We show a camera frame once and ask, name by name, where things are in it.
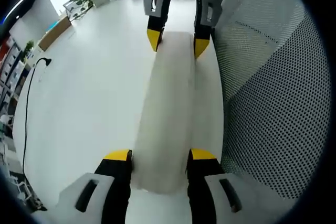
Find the power cord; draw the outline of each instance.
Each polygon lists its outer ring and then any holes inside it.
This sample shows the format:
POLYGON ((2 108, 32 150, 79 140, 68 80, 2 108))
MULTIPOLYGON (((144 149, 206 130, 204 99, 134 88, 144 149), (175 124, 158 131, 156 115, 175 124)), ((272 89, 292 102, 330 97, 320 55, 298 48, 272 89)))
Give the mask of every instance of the power cord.
POLYGON ((27 115, 28 115, 28 98, 29 98, 29 92, 30 92, 30 86, 31 86, 31 81, 33 80, 33 77, 34 77, 34 73, 35 73, 35 69, 37 67, 37 64, 41 61, 41 60, 44 60, 46 62, 46 67, 49 66, 49 64, 51 63, 51 59, 47 59, 47 58, 40 58, 35 66, 34 66, 34 70, 33 70, 33 74, 32 74, 32 77, 30 79, 30 82, 29 82, 29 87, 28 87, 28 92, 27 92, 27 102, 26 102, 26 120, 25 120, 25 147, 24 147, 24 150, 23 150, 23 160, 22 160, 22 173, 23 173, 23 176, 25 177, 25 180, 28 181, 27 177, 26 177, 26 174, 25 174, 25 156, 26 156, 26 146, 27 146, 27 115))

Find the cardboard box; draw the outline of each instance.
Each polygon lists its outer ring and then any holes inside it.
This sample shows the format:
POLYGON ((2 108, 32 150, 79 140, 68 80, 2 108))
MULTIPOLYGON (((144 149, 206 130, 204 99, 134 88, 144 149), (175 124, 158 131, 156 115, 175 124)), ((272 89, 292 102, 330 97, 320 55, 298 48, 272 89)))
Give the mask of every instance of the cardboard box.
POLYGON ((64 17, 57 24, 50 29, 45 36, 40 40, 39 47, 46 51, 50 45, 69 27, 71 26, 71 22, 68 17, 64 17))

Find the table surface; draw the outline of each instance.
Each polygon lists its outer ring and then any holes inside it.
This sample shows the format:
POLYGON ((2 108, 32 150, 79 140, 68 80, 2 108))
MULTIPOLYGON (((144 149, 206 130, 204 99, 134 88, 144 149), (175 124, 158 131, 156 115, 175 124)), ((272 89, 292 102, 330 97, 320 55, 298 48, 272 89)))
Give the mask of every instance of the table surface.
MULTIPOLYGON (((172 0, 165 30, 193 33, 195 10, 195 0, 172 0)), ((25 171, 47 208, 82 174, 94 172, 107 153, 134 147, 155 57, 147 22, 143 0, 111 1, 73 22, 39 55, 53 61, 48 68, 37 66, 31 85, 25 171)), ((195 74, 192 147, 220 159, 223 100, 212 42, 199 57, 195 74)), ((13 127, 20 162, 31 75, 32 71, 20 94, 13 127)), ((145 221, 191 222, 186 192, 162 196, 132 189, 127 223, 145 221)))

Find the mesh panel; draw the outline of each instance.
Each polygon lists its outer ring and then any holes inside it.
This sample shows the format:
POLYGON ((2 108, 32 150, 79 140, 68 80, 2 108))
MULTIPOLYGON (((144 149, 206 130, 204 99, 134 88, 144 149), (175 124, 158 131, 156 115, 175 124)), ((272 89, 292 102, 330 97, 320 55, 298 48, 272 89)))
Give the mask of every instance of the mesh panel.
POLYGON ((215 46, 226 116, 224 170, 251 174, 279 195, 297 198, 327 138, 331 83, 314 22, 299 0, 292 1, 288 27, 263 28, 253 22, 256 13, 235 13, 217 30, 215 46))

